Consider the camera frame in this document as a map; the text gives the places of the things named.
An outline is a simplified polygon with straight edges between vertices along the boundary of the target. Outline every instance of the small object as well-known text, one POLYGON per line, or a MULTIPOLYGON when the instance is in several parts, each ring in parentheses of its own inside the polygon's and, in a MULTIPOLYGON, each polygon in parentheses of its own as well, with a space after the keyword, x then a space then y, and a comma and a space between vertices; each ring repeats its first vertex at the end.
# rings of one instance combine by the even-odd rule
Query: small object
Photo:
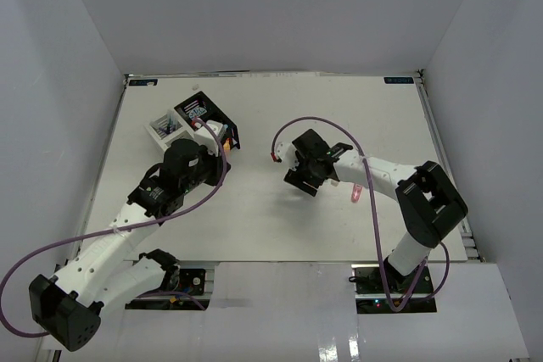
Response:
POLYGON ((191 139, 193 130, 174 109, 169 109, 156 120, 145 125, 161 153, 164 153, 177 139, 191 139))
POLYGON ((350 194, 350 201, 352 203, 357 203, 360 199, 360 195, 362 194, 362 186, 360 184, 355 184, 353 186, 353 192, 350 194))

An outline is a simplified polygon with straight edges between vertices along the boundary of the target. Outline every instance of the white panel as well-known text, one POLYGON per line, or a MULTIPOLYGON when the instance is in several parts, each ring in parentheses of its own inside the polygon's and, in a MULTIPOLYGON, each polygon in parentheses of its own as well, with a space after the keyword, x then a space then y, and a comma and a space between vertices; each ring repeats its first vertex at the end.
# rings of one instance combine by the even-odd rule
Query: white panel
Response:
MULTIPOLYGON (((51 241, 76 234, 122 90, 120 72, 81 0, 0 0, 0 276, 51 241)), ((28 285, 65 251, 21 268, 3 309, 31 319, 28 285)), ((0 326, 2 360, 31 360, 36 343, 0 326)))
MULTIPOLYGON (((238 126, 241 150, 231 151, 232 170, 213 199, 172 220, 140 245, 185 260, 375 261, 367 190, 350 201, 352 184, 326 183, 316 198, 283 182, 287 169, 272 162, 279 127, 303 114, 335 120, 353 131, 371 155, 406 164, 436 160, 414 85, 386 85, 382 77, 159 79, 157 86, 129 86, 104 166, 88 231, 103 229, 145 171, 162 161, 143 126, 168 108, 204 91, 238 126)), ((345 141, 334 128, 300 123, 282 134, 292 141, 315 127, 330 145, 345 141)), ((185 208, 210 191, 188 194, 185 208)), ((377 194, 383 251, 406 231, 400 207, 377 194)), ((445 239, 454 260, 466 254, 458 230, 445 239)), ((442 260, 440 250, 432 259, 442 260)))
POLYGON ((542 21, 542 0, 465 0, 428 67, 475 240, 499 265, 535 360, 543 360, 542 21))
MULTIPOLYGON (((443 265, 430 265, 433 281, 443 265)), ((452 265, 432 315, 359 315, 361 360, 508 362, 528 352, 496 265, 452 265)))
MULTIPOLYGON (((443 266, 432 265, 431 272, 439 279, 443 266)), ((356 315, 349 274, 348 265, 221 264, 207 311, 120 311, 61 361, 507 362, 528 356, 495 265, 453 265, 431 315, 356 315)), ((45 347, 58 344, 47 340, 45 347)))
POLYGON ((462 0, 83 0, 125 73, 424 68, 462 0))

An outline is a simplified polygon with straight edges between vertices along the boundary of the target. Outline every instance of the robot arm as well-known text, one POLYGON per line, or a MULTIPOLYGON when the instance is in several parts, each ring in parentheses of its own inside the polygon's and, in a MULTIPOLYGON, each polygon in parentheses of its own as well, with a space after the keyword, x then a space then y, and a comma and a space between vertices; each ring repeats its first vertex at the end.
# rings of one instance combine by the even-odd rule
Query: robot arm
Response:
MULTIPOLYGON (((364 159, 353 147, 333 147, 309 129, 292 143, 278 143, 273 158, 288 165, 284 180, 315 196, 325 180, 367 185, 364 159)), ((394 199, 406 234, 384 261, 388 274, 403 281, 467 215, 467 206, 439 164, 422 166, 365 158, 375 191, 394 199)))
MULTIPOLYGON (((210 122, 207 126, 216 138, 227 142, 225 126, 210 122)), ((215 138, 202 127, 194 132, 194 139, 198 142, 177 139, 171 144, 164 161, 147 171, 109 229, 174 214, 195 187, 218 184, 223 162, 215 138)), ((29 287, 34 321, 68 350, 76 351, 91 340, 104 314, 148 291, 175 291, 178 262, 158 249, 140 254, 135 265, 112 275, 126 256, 159 227, 151 225, 98 237, 52 277, 36 277, 29 287)))

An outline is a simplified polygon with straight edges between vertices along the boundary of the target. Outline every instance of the label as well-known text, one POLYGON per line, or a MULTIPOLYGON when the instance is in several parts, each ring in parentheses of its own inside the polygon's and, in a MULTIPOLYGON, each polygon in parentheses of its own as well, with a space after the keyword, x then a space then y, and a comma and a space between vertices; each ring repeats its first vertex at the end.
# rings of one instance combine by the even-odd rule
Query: label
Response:
POLYGON ((385 84, 414 84, 415 81, 410 76, 385 76, 385 84))

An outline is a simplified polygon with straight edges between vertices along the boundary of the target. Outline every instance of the white wall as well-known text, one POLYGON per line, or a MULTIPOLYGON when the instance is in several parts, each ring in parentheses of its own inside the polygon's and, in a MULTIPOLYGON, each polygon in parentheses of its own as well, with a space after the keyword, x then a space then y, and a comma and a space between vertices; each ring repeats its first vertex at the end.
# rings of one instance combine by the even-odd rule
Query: white wall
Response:
POLYGON ((425 67, 462 0, 83 0, 123 73, 425 67))
MULTIPOLYGON (((0 0, 0 275, 35 248, 76 233, 122 92, 122 77, 81 0, 0 0)), ((28 285, 62 252, 14 276, 8 318, 36 331, 28 285)), ((32 359, 36 341, 0 326, 0 357, 32 359)))
POLYGON ((543 360, 543 0, 464 0, 428 67, 439 132, 482 254, 543 360))

